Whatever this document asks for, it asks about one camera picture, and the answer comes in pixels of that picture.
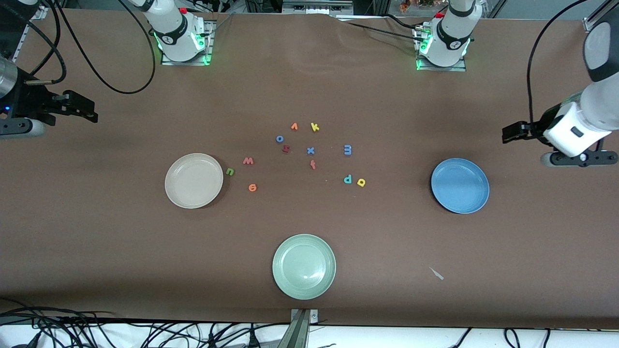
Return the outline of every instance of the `metal bracket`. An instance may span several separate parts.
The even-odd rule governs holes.
[[[431,26],[429,22],[423,23],[423,25],[418,25],[415,29],[412,29],[413,37],[422,38],[424,40],[428,40],[428,36],[431,35]],[[460,60],[448,67],[436,66],[432,64],[428,58],[420,53],[422,49],[425,49],[427,43],[426,41],[417,41],[415,40],[415,59],[417,62],[417,70],[430,70],[430,71],[466,71],[466,63],[464,62],[464,57],[461,57]]]
[[[567,157],[561,152],[552,152],[547,161],[542,156],[542,163],[550,164],[550,167],[590,167],[593,165],[613,165],[617,163],[617,153],[606,150],[585,150],[577,157]]]
[[[39,10],[37,10],[37,13],[35,13],[35,15],[32,16],[30,20],[44,19],[47,16],[48,10],[49,9],[47,7],[40,5]],[[22,33],[22,37],[19,39],[19,43],[17,44],[17,48],[15,49],[15,53],[13,53],[13,58],[11,59],[13,63],[17,61],[17,56],[19,55],[19,52],[22,50],[22,46],[24,45],[24,41],[26,41],[26,35],[28,35],[29,30],[30,30],[30,26],[26,25],[26,27],[24,28],[24,32]]]
[[[282,13],[321,13],[331,17],[353,15],[353,2],[351,0],[284,0],[282,3]]]
[[[295,319],[295,315],[300,310],[291,310],[290,311],[290,320]],[[309,310],[309,322],[311,324],[316,324],[318,322],[318,310]]]
[[[582,20],[582,26],[585,31],[588,33],[593,29],[595,23],[600,20],[605,14],[610,12],[610,10],[614,9],[617,5],[619,5],[619,0],[606,0],[604,1],[598,8],[593,11],[591,15],[585,17]]]
[[[165,54],[161,56],[162,65],[174,65],[174,66],[205,66],[210,65],[210,60],[213,55],[213,45],[215,43],[215,30],[217,29],[216,20],[204,20],[204,30],[202,34],[204,37],[204,49],[199,52],[192,59],[185,62],[177,62],[168,58]]]
[[[0,119],[0,136],[28,134],[32,130],[32,121],[27,118]]]
[[[292,322],[277,345],[277,348],[306,348],[310,335],[310,320],[312,310],[296,310]]]

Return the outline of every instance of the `brown tabletop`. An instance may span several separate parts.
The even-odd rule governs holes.
[[[147,79],[148,46],[127,13],[67,14],[115,87]],[[52,16],[37,23],[53,37]],[[158,66],[128,96],[96,80],[65,31],[68,76],[50,90],[95,100],[100,121],[59,116],[44,137],[0,141],[0,293],[142,318],[285,321],[302,307],[330,324],[619,328],[619,167],[549,169],[549,147],[501,144],[501,128],[528,117],[526,64],[543,25],[482,20],[468,71],[446,73],[416,71],[406,39],[325,15],[235,15],[210,66]],[[584,36],[558,22],[542,40],[536,117],[590,82]],[[31,32],[18,65],[47,50]],[[52,57],[39,78],[58,74]],[[606,144],[619,149],[614,134]],[[186,210],[163,180],[193,152],[236,173],[214,204]],[[481,211],[434,200],[430,175],[450,157],[487,174]],[[345,185],[348,174],[367,184]],[[337,259],[333,285],[310,301],[271,274],[297,233],[325,239]]]

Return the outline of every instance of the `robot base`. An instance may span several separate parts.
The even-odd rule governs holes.
[[[431,71],[466,71],[466,63],[464,58],[461,58],[458,63],[448,67],[436,66],[428,60],[428,58],[419,54],[418,50],[415,50],[415,58],[417,59],[417,70],[431,70]]]
[[[413,37],[427,39],[429,29],[430,29],[430,22],[425,22],[423,25],[420,25],[417,28],[412,30]],[[422,48],[422,45],[424,44],[425,44],[424,42],[415,41],[415,59],[417,60],[417,70],[459,71],[459,72],[466,71],[466,63],[464,62],[464,57],[460,58],[458,63],[452,66],[442,67],[442,66],[437,66],[437,65],[432,64],[428,60],[428,58],[426,58],[424,55],[422,55],[419,52]]]
[[[540,161],[546,167],[599,167],[617,163],[617,153],[606,150],[585,150],[577,157],[567,157],[559,151],[543,154]]]
[[[205,66],[210,65],[210,60],[213,55],[213,44],[215,41],[215,29],[217,28],[216,20],[204,21],[204,49],[193,57],[184,62],[173,61],[162,52],[161,64],[174,66]]]

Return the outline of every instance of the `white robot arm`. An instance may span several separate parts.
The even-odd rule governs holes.
[[[129,0],[144,13],[159,48],[172,61],[184,62],[204,50],[204,19],[176,8],[174,0]]]
[[[478,0],[450,0],[445,16],[427,24],[431,35],[419,53],[439,67],[458,63],[466,54],[470,34],[481,17],[482,6]]]
[[[584,61],[593,83],[548,109],[539,121],[520,121],[503,128],[503,143],[538,139],[559,152],[542,157],[559,165],[608,165],[617,154],[601,146],[588,148],[619,129],[619,7],[604,15],[589,32]]]

